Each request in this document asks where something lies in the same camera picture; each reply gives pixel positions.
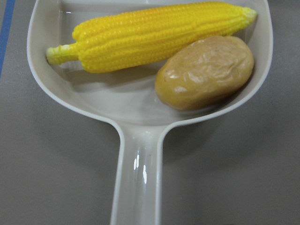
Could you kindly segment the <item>brown toy potato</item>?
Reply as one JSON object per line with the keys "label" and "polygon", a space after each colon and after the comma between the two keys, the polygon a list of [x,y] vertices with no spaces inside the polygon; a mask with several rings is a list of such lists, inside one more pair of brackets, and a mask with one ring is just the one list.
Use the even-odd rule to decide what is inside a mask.
{"label": "brown toy potato", "polygon": [[254,57],[238,37],[208,37],[172,56],[155,80],[158,98],[177,110],[198,110],[231,96],[250,78]]}

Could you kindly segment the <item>yellow toy corn cob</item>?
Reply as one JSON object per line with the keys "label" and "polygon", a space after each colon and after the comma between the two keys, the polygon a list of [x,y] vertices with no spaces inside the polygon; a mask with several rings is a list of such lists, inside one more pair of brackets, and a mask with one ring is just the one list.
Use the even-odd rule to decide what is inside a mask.
{"label": "yellow toy corn cob", "polygon": [[90,73],[154,63],[207,37],[231,36],[252,24],[257,12],[209,1],[124,12],[87,20],[72,33],[73,44],[50,47],[47,62],[80,61]]}

